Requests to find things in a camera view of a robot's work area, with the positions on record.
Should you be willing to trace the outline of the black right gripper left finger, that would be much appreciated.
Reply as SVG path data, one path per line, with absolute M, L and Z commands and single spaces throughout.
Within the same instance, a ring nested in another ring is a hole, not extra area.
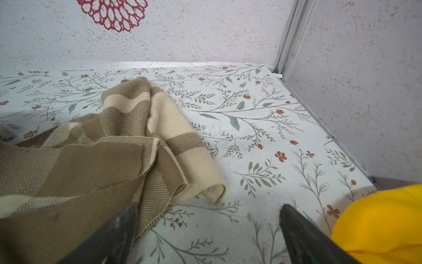
M 138 221 L 137 208 L 127 204 L 60 264 L 124 264 Z

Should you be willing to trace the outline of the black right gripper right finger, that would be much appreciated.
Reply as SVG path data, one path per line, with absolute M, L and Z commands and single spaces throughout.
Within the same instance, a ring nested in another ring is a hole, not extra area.
M 359 263 L 293 206 L 284 204 L 280 210 L 279 220 L 287 251 L 293 264 Z

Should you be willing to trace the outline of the brown beige plaid scarf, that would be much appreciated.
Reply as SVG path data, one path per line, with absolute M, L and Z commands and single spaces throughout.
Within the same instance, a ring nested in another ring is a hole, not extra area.
M 123 80 L 101 100 L 101 113 L 17 145 L 1 126 L 1 263 L 60 264 L 129 203 L 136 243 L 170 205 L 221 201 L 213 159 L 160 88 Z

